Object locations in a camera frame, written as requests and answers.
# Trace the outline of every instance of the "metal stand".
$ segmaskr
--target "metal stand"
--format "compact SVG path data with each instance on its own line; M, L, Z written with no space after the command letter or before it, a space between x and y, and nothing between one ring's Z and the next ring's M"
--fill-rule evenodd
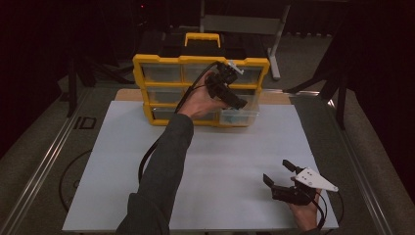
M275 57L284 25L290 11L291 5L286 5L282 16L276 19L268 18L248 18L248 17L229 17L205 14L205 0L201 0L201 21L200 32L206 30L212 31L228 31L275 35L275 41L272 48L268 48L268 60L271 64L271 73L274 80L281 78Z

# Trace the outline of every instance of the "person's sleeve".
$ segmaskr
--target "person's sleeve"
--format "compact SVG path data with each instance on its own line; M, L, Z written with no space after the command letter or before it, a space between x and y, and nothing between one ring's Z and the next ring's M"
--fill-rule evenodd
M173 115L150 157L138 192L129 196L127 216L116 233L169 234L168 224L193 131L189 117Z
M300 235L320 235L320 230L318 228L314 228L314 229L302 232Z

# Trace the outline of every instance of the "white board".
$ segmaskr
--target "white board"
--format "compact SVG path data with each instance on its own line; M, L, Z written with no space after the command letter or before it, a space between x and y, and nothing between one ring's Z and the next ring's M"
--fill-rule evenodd
M318 172L294 106L261 105L249 127L196 126L186 157L170 229L278 230L294 228L288 206L274 201L266 173L290 187L294 174L284 159ZM64 224L64 231L114 232L138 188L138 165L164 131L151 126L141 102L113 101ZM328 203L326 228L338 223Z

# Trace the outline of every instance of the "black cord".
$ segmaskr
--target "black cord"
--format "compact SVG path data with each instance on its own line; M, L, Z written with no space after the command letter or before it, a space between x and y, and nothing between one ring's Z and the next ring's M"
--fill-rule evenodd
M318 205L318 203L314 201L313 198L311 198L307 193L305 193L304 191L302 191L300 188L297 188L297 189L299 190L299 192L301 192L302 194L304 194L308 199L310 199L311 200L311 203L314 204L314 206L317 207L317 209L320 211L321 217L320 217L320 221L317 224L317 228L318 228L318 230L321 230L321 228L323 227L324 223L326 222L326 215L327 214L325 214L323 212L323 210L320 208L320 206ZM326 206L326 213L327 213L327 205L326 205L326 201L324 199L323 199L323 202L324 202L324 204Z
M321 194L319 194L317 192L316 192L316 194L318 194L318 196L323 200L324 207L326 208L326 210L325 210L326 215L324 216L324 221L326 221L326 218L327 218L327 203L326 203L326 200L321 196Z
M340 194L340 192L338 191L337 194L339 195L340 201L342 202L342 214L340 215L340 218L338 220L338 224L340 225L340 223L343 221L343 218L345 216L345 203L343 202L343 197L342 194ZM330 229L328 230L324 235L327 235L331 232L333 232L335 229Z
M175 114L177 114L177 112L180 110L180 108L183 106L183 104L186 102L187 98L189 97L190 93L192 93L192 91L194 91L195 89L201 87L198 86L196 87L196 85L198 84L198 82L202 79L202 77L204 76L205 73L207 73L213 66L217 66L219 65L220 62L216 61L211 63L210 65L208 65L202 72L201 74L198 76L198 78L196 78L196 80L193 82L193 84L187 89L186 93L183 95L182 99L180 100L180 102L177 104L176 110L174 111ZM147 153L144 155L143 159L141 160L140 166L138 167L138 183L141 182L141 178L143 177L143 171L144 171L144 166L146 165L147 160L149 159L149 157L152 155L152 153L155 151L155 149L157 148L158 144L159 144L159 140L160 138L158 138L153 145L150 147L150 149L147 151Z
M68 207L68 205L67 205L67 203L65 202L65 200L64 200L64 193L62 192L62 185L63 185L63 182L64 182L64 177L65 177L65 175L67 174L67 171L70 169L70 167L77 161L77 160L79 160L80 158L82 158L83 156L85 156L85 155L87 155L87 154L89 154L89 153L91 153L92 152L92 149L90 149L90 150L88 150L88 151L85 151L85 152L83 152L82 154L80 154L80 155L78 155L76 158L74 158L68 165L67 165L67 167L64 169L64 172L62 173L62 175L61 175L61 179L59 180L59 198L61 199L61 203L62 203L62 206L64 206L64 209L65 209L65 211L67 211L67 212L69 212L69 207Z

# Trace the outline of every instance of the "plastic drawer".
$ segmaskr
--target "plastic drawer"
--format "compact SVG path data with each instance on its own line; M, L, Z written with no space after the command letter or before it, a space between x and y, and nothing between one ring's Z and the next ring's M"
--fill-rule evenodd
M148 81L181 82L180 65L141 63Z
M238 79L234 81L235 84L244 84L244 83L258 83L260 73L262 72L262 67L238 67L240 70L244 71L244 74L239 74Z
M219 116L220 125L248 126L254 123L259 115L259 106L256 96L239 96L248 101L247 105L240 110L221 110Z
M193 83L196 78L209 66L209 64L185 64L183 65L184 79L187 82Z
M152 108L154 119L171 119L174 114L174 108ZM214 120L215 113L209 113L197 120Z
M180 87L147 87L150 103L178 103L183 96Z

